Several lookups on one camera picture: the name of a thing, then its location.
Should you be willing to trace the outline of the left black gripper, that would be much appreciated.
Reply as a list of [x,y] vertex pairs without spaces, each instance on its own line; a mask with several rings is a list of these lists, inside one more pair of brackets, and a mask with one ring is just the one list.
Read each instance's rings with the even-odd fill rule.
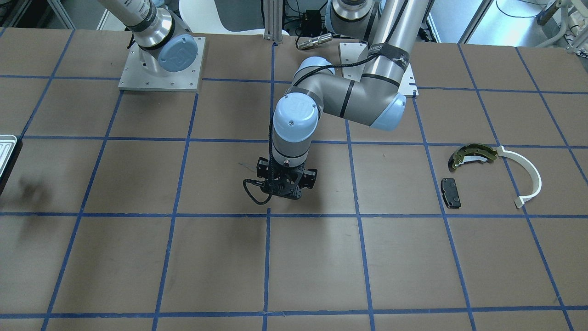
[[255,182],[263,193],[292,200],[300,199],[302,189],[312,189],[317,180],[317,169],[306,169],[304,163],[298,167],[283,167],[275,160],[260,157],[256,171],[258,178],[265,179],[263,182]]

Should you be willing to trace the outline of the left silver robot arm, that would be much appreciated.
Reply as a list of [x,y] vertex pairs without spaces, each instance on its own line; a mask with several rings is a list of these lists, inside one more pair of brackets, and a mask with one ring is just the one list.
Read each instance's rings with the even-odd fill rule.
[[269,157],[256,165],[256,179],[245,179],[271,197],[300,199],[313,188],[317,170],[306,169],[311,141],[322,115],[392,131],[406,107],[400,92],[428,0],[328,0],[330,32],[366,44],[353,63],[331,63],[314,56],[298,67],[269,123]]

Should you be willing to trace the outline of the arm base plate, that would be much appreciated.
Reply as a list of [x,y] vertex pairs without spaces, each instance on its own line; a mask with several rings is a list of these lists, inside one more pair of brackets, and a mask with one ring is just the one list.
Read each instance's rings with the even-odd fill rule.
[[197,92],[206,38],[196,36],[195,42],[198,46],[197,58],[187,69],[176,73],[163,69],[155,58],[141,50],[137,44],[133,44],[130,47],[130,53],[119,81],[119,89],[126,91]]
[[[368,55],[368,47],[365,43],[341,42],[339,44],[339,56],[342,64],[356,63],[364,60]],[[363,73],[364,64],[342,69],[342,76],[354,81],[360,81]],[[418,88],[414,79],[412,67],[409,66],[403,74],[399,86],[399,93],[408,98],[418,96]]]

